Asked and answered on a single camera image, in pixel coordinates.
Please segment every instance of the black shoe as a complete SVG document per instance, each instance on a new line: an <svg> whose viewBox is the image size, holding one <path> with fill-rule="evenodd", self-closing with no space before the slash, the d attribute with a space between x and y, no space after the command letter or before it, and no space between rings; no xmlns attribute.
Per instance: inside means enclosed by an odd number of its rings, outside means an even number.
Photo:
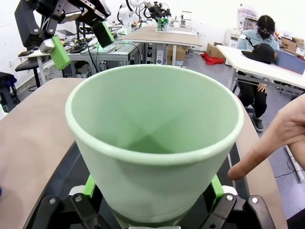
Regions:
<svg viewBox="0 0 305 229"><path fill-rule="evenodd" d="M253 122L254 128L258 132L263 132L264 131L264 126L263 126L263 122L262 122L261 119L253 117L252 122Z"/></svg>

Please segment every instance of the wooden table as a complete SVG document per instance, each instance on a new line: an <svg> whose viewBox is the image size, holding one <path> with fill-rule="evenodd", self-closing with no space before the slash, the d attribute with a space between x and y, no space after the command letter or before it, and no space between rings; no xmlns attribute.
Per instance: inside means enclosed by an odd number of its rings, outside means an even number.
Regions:
<svg viewBox="0 0 305 229"><path fill-rule="evenodd" d="M64 115L68 95L83 79L53 79L0 121L0 228L21 229L56 167L74 142ZM237 140L243 157L258 140L245 112ZM269 161L247 176L250 195L264 198L276 228L286 229L281 198Z"/></svg>

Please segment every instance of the screw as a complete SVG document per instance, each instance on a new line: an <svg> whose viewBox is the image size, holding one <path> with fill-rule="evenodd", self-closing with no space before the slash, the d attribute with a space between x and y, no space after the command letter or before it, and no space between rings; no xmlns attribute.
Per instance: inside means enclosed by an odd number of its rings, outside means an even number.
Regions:
<svg viewBox="0 0 305 229"><path fill-rule="evenodd" d="M226 199L232 201L233 197L231 195L226 196Z"/></svg>
<svg viewBox="0 0 305 229"><path fill-rule="evenodd" d="M80 202L80 201L81 201L81 196L77 196L77 197L75 198L75 201L76 201L76 202Z"/></svg>
<svg viewBox="0 0 305 229"><path fill-rule="evenodd" d="M52 198L52 199L50 199L50 201L49 201L49 202L50 202L50 204L54 204L54 203L55 203L55 201L56 201L56 200L55 200L54 198Z"/></svg>
<svg viewBox="0 0 305 229"><path fill-rule="evenodd" d="M257 198L255 198L255 197L253 197L252 199L251 199L251 201L252 201L252 203L257 203L258 202L258 199Z"/></svg>

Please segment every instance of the cup rim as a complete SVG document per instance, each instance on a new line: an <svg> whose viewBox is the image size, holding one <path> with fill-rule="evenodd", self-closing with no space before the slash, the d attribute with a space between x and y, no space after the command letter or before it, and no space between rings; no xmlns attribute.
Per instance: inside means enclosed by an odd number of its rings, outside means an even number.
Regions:
<svg viewBox="0 0 305 229"><path fill-rule="evenodd" d="M106 74L109 74L111 72L115 72L117 70L122 70L122 68L145 68L145 67L150 67L150 68L175 68L173 66L166 66L166 65L144 65L144 64L139 64L139 65L128 65L128 66L123 66L120 68L113 68L107 70ZM206 148L194 150L194 151L188 151L188 152L183 152L183 153L174 153L174 154L153 154L153 153L141 153L141 152L136 152L136 151L131 151L127 149L122 149L118 148L116 146L112 146L108 143L105 143L89 133L87 133L85 130L83 130L77 121L75 120L73 114L72 114L72 101L76 93L84 87L87 83L90 81L93 81L95 78L99 77L100 75L105 74L104 72L102 73L97 73L90 78L84 80L81 82L79 85L77 85L71 94L69 95L66 106L65 106L65 115L66 115L66 120L68 123L68 126L74 133L76 137L78 137L81 141L83 141L86 145L89 147L93 148L94 150L100 152L101 154L107 155L109 157L125 161L128 163L133 163L133 164L140 164L140 165L151 165L151 166L174 166L174 165L184 165L184 164L190 164L190 163L195 163L202 161L204 159L213 157L214 155L217 155L218 153L224 151L228 146L232 145L236 138L238 137L243 124L244 124L244 112L242 109L242 106L240 104L240 101L237 99L237 96L234 95L228 88L226 88L224 85L222 85L220 82L212 79L211 77L208 77L204 74L188 70L188 69L179 69L181 71L185 71L186 73L192 73L196 74L198 76L204 77L206 80L209 80L225 90L227 92L227 95L232 98L233 102L236 105L237 108L237 123L232 130L232 132L227 135L223 140L216 142L213 145L210 145Z"/></svg>

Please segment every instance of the face mask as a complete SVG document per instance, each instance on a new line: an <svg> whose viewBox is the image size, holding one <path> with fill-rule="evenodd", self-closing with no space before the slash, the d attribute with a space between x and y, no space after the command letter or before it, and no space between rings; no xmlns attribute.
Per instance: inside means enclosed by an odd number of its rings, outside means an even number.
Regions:
<svg viewBox="0 0 305 229"><path fill-rule="evenodd" d="M259 35L262 37L263 40L268 39L270 34L258 31Z"/></svg>

